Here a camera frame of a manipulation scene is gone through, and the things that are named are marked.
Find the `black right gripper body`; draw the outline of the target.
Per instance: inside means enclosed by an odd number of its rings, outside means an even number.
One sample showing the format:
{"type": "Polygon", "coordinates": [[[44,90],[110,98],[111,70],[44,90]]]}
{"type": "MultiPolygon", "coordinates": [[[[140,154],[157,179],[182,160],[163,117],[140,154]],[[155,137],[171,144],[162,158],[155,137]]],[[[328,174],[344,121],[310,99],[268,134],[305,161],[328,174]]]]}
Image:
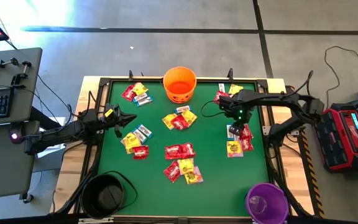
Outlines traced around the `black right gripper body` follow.
{"type": "Polygon", "coordinates": [[[250,93],[250,91],[240,90],[232,96],[222,95],[219,97],[219,109],[224,112],[225,117],[232,118],[238,123],[249,122],[251,112],[244,104],[246,93],[250,93]]]}

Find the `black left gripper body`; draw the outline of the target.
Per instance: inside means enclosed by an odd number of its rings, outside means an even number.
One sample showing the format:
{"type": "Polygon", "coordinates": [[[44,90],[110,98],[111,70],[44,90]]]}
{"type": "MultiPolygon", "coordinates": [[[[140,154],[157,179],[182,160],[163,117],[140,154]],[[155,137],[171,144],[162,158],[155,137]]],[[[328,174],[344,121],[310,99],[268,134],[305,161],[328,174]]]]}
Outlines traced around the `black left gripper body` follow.
{"type": "Polygon", "coordinates": [[[107,108],[106,111],[103,113],[102,117],[103,128],[109,129],[111,127],[114,127],[116,118],[117,116],[113,108],[107,108]]]}

